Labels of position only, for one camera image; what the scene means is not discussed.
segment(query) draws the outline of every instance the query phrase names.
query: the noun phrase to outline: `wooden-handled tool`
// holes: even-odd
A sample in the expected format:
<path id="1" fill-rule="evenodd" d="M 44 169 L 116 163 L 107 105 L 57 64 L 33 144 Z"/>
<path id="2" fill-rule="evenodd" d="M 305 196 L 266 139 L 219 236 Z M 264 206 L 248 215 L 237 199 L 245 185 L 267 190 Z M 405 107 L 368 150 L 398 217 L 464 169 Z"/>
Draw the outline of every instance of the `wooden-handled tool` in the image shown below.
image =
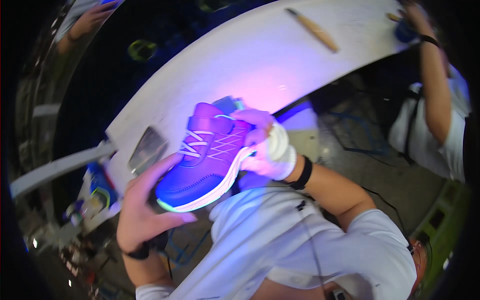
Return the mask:
<path id="1" fill-rule="evenodd" d="M 327 47 L 329 47 L 333 52 L 337 52 L 339 50 L 339 47 L 336 45 L 335 41 L 333 41 L 332 37 L 314 21 L 299 14 L 291 8 L 285 8 L 285 10 L 294 15 L 305 28 L 307 28 L 319 40 L 321 40 L 325 45 L 327 45 Z"/>

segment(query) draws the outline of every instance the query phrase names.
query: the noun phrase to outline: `white midsole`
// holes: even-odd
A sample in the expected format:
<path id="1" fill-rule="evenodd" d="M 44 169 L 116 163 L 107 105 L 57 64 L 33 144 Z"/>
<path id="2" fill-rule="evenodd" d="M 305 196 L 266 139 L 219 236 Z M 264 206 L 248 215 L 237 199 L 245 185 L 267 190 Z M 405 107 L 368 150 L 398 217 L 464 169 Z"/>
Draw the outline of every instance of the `white midsole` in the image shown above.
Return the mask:
<path id="1" fill-rule="evenodd" d="M 249 149 L 248 147 L 243 147 L 242 149 L 240 149 L 240 151 L 233 159 L 233 162 L 230 166 L 230 169 L 228 169 L 225 178 L 223 178 L 219 185 L 217 185 L 213 190 L 195 201 L 174 207 L 175 210 L 178 212 L 189 212 L 208 205 L 211 202 L 220 198 L 221 195 L 225 194 L 230 189 L 233 182 L 237 178 L 238 172 L 240 170 L 240 163 L 242 162 L 242 160 L 248 155 L 252 154 L 252 152 L 252 149 Z"/>

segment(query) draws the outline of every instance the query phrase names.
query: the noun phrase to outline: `white shirt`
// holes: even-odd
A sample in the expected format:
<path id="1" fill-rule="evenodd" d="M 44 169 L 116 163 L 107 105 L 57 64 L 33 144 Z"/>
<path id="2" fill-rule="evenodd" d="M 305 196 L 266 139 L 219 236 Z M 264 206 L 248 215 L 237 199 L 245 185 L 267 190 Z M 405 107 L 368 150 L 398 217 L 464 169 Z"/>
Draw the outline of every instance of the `white shirt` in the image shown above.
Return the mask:
<path id="1" fill-rule="evenodd" d="M 311 289 L 335 281 L 356 299 L 405 300 L 416 279 L 407 241 L 378 209 L 358 215 L 347 233 L 288 187 L 256 188 L 210 213 L 213 246 L 173 291 L 147 285 L 138 300 L 247 300 L 265 278 Z"/>
<path id="2" fill-rule="evenodd" d="M 444 178 L 465 182 L 463 172 L 463 132 L 465 117 L 471 111 L 467 82 L 450 65 L 451 77 L 448 79 L 452 101 L 450 130 L 445 143 L 440 146 L 430 133 L 425 121 L 425 99 L 421 98 L 418 111 L 412 123 L 409 144 L 409 156 L 420 166 Z M 412 84 L 410 89 L 418 92 L 420 83 Z M 404 101 L 401 111 L 388 134 L 388 142 L 399 152 L 404 152 L 410 116 L 415 108 L 415 100 Z"/>

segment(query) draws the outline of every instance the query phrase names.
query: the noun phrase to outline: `white table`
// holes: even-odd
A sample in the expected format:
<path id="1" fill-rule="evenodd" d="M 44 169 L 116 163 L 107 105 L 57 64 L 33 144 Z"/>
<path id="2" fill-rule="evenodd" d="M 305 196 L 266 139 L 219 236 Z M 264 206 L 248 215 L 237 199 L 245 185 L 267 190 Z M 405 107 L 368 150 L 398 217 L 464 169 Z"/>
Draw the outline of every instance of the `white table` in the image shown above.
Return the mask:
<path id="1" fill-rule="evenodd" d="M 332 53 L 284 9 L 317 22 L 340 46 Z M 177 151 L 188 117 L 198 102 L 227 95 L 274 113 L 355 69 L 398 53 L 394 0 L 280 0 L 213 29 L 160 68 L 107 128 L 118 152 L 108 165 L 122 193 L 134 175 L 127 167 L 148 126 L 169 140 L 165 155 Z"/>

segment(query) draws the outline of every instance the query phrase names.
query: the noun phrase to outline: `blue container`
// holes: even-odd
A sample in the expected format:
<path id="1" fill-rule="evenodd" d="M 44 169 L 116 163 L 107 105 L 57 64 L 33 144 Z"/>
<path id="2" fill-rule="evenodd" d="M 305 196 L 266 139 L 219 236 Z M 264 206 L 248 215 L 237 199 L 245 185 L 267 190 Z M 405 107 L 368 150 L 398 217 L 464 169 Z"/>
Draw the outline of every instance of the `blue container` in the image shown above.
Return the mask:
<path id="1" fill-rule="evenodd" d="M 404 18 L 395 27 L 395 37 L 402 43 L 409 43 L 417 37 L 417 31 Z"/>

